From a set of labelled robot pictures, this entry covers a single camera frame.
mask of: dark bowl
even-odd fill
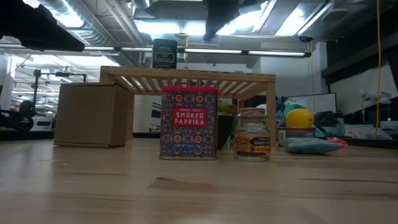
[[[218,130],[217,130],[217,149],[220,150],[228,140],[228,136],[232,135],[234,126],[234,117],[230,115],[218,115]]]

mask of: smoked paprika tin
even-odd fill
[[[214,87],[163,87],[159,158],[216,159],[217,103]]]

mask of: pole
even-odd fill
[[[35,87],[33,92],[33,107],[32,112],[35,112],[36,99],[37,99],[37,89],[39,88],[39,77],[42,75],[41,70],[34,70],[33,75],[35,76]]]

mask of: yellow toy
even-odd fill
[[[308,109],[294,109],[286,115],[286,126],[289,128],[311,128],[314,117]]]

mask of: desk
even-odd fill
[[[0,142],[0,223],[396,223],[398,152],[272,152],[270,162],[159,160],[125,147]]]

